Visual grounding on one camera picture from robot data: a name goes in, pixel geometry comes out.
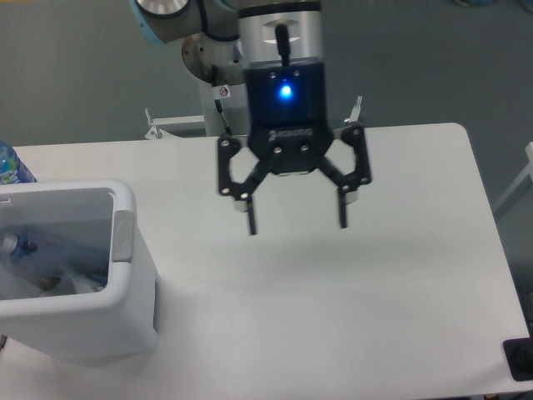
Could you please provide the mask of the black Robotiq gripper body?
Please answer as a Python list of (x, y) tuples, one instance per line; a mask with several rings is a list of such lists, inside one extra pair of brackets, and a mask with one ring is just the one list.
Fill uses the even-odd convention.
[(332, 144), (326, 115), (324, 62), (261, 63), (244, 70), (251, 131), (247, 146), (264, 177), (310, 173)]

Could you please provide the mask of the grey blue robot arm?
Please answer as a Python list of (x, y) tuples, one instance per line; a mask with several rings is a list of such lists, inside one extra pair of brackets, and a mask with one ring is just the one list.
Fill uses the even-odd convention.
[(318, 1), (133, 1), (153, 45), (182, 42), (203, 93), (205, 129), (217, 138), (218, 191), (257, 231), (253, 194), (269, 174), (322, 172), (336, 186), (340, 226), (371, 183), (365, 129), (355, 106), (333, 129)]

